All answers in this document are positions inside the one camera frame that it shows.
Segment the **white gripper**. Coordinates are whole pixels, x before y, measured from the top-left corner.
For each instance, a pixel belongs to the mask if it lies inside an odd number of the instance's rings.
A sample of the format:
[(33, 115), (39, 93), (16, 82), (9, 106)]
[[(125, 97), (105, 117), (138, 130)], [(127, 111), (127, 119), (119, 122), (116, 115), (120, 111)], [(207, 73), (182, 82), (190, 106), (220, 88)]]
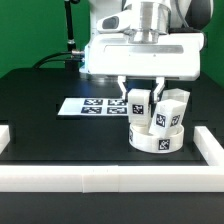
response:
[(159, 101), (165, 78), (194, 81), (200, 75), (202, 33), (160, 35), (156, 44), (129, 43), (124, 34), (101, 34), (85, 53), (85, 68), (91, 75), (119, 76), (122, 99), (128, 100), (127, 79), (155, 79), (152, 102)]

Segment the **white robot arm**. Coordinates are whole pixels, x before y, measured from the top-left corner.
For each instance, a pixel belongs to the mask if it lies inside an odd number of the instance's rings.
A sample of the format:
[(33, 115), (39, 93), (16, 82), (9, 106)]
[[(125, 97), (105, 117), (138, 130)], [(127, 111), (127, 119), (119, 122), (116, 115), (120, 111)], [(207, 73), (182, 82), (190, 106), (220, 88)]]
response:
[(89, 0), (91, 37), (83, 74), (154, 79), (156, 103), (167, 80), (193, 81), (200, 75), (203, 28), (214, 0)]

